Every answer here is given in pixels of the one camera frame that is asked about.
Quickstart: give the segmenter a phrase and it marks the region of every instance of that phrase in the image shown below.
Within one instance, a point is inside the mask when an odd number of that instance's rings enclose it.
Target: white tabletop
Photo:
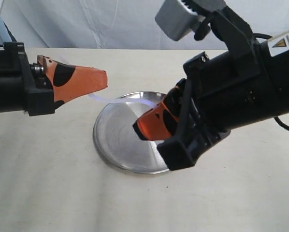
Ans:
[[[104,97],[167,92],[200,52],[27,50],[30,62],[42,54],[106,70]],[[84,96],[49,116],[0,114],[0,232],[289,232],[289,132],[273,119],[232,131],[193,168],[138,176],[96,152],[104,106]]]

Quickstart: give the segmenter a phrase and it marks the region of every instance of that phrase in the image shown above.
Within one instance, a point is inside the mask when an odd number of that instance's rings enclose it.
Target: white backdrop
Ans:
[[[154,17],[163,0],[5,0],[1,16],[26,47],[221,49],[210,34],[168,39]],[[289,0],[226,0],[255,32],[289,29]]]

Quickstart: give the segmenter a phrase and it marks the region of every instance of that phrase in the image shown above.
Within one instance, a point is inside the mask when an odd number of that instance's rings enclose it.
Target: warning label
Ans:
[[[268,48],[272,57],[289,51],[289,31],[269,39]]]

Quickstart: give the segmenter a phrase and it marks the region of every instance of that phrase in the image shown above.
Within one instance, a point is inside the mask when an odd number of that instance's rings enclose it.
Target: black cable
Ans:
[[[270,35],[261,34],[261,33],[254,33],[253,35],[255,36],[255,38],[260,38],[260,39],[264,39],[264,40],[268,40],[268,39],[272,38],[272,36],[270,36]],[[289,126],[286,125],[285,123],[283,123],[279,117],[274,117],[274,120],[277,122],[277,124],[279,126],[281,126],[282,128],[289,131]]]

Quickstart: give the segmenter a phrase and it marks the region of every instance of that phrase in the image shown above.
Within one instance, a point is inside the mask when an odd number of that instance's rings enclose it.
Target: round metal plate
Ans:
[[[143,98],[158,103],[164,96],[157,92],[137,92],[121,98]],[[169,170],[157,151],[157,144],[162,141],[141,141],[132,127],[149,109],[140,103],[111,103],[101,111],[94,125],[93,141],[104,160],[133,173],[158,174]]]

